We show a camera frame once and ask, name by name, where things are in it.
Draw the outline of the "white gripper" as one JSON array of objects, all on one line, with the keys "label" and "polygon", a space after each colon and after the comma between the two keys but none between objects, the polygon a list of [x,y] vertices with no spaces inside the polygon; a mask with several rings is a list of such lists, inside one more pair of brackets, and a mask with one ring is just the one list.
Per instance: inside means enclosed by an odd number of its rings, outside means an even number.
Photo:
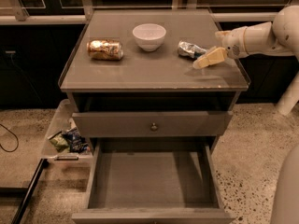
[{"label": "white gripper", "polygon": [[218,40],[222,41],[224,48],[213,47],[209,49],[193,62],[193,68],[202,69],[210,65],[221,63],[227,58],[227,54],[232,59],[247,57],[248,53],[245,48],[246,29],[247,27],[244,26],[231,31],[217,31],[215,36]]}]

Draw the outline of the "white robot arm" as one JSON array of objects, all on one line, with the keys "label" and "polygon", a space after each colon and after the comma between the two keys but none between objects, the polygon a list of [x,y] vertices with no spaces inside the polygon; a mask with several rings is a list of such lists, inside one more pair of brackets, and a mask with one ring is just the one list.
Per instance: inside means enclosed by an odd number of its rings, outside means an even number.
[{"label": "white robot arm", "polygon": [[[197,58],[195,69],[253,54],[293,55],[299,60],[299,6],[284,7],[272,21],[218,31],[215,36],[221,46]],[[289,152],[279,172],[270,224],[299,224],[299,146]]]}]

